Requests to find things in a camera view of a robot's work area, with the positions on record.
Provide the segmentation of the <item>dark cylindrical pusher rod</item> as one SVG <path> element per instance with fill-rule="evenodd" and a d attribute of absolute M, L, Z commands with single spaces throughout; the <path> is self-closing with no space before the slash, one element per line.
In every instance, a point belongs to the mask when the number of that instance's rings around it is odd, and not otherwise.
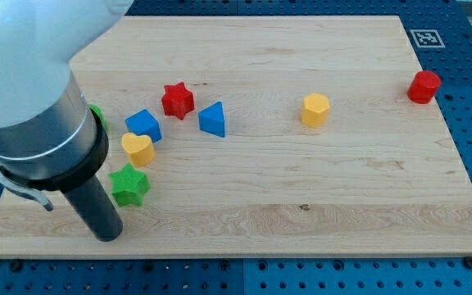
<path fill-rule="evenodd" d="M 110 242 L 120 236 L 122 219 L 96 176 L 63 195 L 97 240 Z"/>

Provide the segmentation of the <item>black flange ring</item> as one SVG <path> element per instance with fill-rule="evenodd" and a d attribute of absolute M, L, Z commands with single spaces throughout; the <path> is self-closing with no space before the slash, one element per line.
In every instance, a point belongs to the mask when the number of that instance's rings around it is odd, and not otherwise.
<path fill-rule="evenodd" d="M 18 188 L 37 189 L 39 191 L 70 191 L 84 182 L 92 178 L 104 163 L 108 153 L 108 137 L 107 132 L 103 128 L 101 119 L 98 114 L 88 108 L 89 113 L 93 116 L 96 124 L 96 138 L 92 147 L 84 158 L 75 166 L 66 170 L 62 174 L 55 175 L 46 179 L 27 179 L 11 173 L 9 170 L 0 165 L 0 184 L 11 190 Z"/>

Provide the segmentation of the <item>green block behind arm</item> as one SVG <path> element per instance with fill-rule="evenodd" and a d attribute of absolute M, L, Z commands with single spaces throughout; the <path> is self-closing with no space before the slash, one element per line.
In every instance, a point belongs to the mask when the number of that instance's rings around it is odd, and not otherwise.
<path fill-rule="evenodd" d="M 108 131 L 108 126 L 107 126 L 107 122 L 105 120 L 105 117 L 102 113 L 102 110 L 99 106 L 95 105 L 95 104 L 89 104 L 89 108 L 92 110 L 92 112 L 98 116 L 101 124 L 102 124 L 102 127 Z"/>

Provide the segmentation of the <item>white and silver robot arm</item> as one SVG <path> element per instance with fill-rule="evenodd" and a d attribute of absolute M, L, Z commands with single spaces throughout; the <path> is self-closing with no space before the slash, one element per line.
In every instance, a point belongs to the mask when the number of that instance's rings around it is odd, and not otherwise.
<path fill-rule="evenodd" d="M 109 141 L 70 60 L 132 3 L 0 1 L 0 184 L 48 211 L 48 192 L 62 193 L 103 242 L 123 229 L 96 176 Z"/>

